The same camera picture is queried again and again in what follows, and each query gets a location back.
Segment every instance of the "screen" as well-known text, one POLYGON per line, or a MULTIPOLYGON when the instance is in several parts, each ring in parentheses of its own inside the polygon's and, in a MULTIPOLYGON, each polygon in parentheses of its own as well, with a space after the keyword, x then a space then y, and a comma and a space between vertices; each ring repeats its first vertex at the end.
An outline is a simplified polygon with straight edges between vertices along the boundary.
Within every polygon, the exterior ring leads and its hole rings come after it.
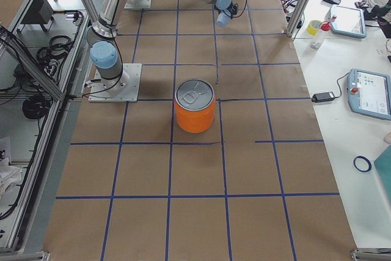
POLYGON ((335 6, 332 9, 332 14, 337 16, 332 23, 334 29, 356 34, 363 33, 364 29, 362 27, 360 10, 335 6))
POLYGON ((379 114, 390 114, 387 79, 384 76, 357 72, 360 88, 359 108, 379 114))

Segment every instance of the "can lid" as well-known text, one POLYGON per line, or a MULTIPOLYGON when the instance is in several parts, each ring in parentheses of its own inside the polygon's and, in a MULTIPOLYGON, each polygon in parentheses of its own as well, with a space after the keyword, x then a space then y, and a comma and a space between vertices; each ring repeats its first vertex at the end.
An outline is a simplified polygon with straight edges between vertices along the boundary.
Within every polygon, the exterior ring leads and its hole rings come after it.
POLYGON ((214 98, 212 86, 201 79, 188 79, 178 86, 175 99, 180 106, 190 111, 203 110, 214 98))

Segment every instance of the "yellow tape roll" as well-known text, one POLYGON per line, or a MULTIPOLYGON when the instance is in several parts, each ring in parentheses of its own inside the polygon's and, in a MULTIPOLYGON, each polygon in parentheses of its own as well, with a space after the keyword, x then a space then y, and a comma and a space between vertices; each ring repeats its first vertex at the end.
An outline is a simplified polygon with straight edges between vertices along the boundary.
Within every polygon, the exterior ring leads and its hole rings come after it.
POLYGON ((318 21, 318 20, 310 21, 310 23, 308 24, 308 27, 307 27, 307 33, 314 36, 316 34, 316 32, 318 32, 320 24, 321 24, 321 21, 318 21))

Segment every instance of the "blue ring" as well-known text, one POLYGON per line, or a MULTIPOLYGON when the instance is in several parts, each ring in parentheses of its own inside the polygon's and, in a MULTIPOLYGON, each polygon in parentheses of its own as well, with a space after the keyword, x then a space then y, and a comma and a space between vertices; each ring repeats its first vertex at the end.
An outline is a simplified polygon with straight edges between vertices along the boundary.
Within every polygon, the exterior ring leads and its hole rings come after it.
POLYGON ((360 172, 369 172, 372 169, 371 161, 369 161, 369 159, 367 157, 364 157, 364 156, 357 156, 357 157, 355 157, 355 159, 353 159, 353 165, 360 172), (359 169, 357 167, 357 164, 356 164, 356 160, 357 159, 363 159, 368 164, 368 169, 359 169))

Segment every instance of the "phone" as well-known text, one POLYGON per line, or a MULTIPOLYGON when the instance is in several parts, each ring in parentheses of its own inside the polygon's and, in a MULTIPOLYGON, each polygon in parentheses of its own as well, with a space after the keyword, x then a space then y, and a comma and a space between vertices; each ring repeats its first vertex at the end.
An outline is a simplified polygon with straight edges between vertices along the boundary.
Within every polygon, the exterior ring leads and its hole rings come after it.
POLYGON ((327 2, 329 4, 339 4, 341 3, 341 0, 323 0, 324 2, 327 2))
POLYGON ((367 4, 366 1, 355 2, 354 5, 355 5, 358 9, 368 9, 368 8, 369 8, 369 4, 367 4))

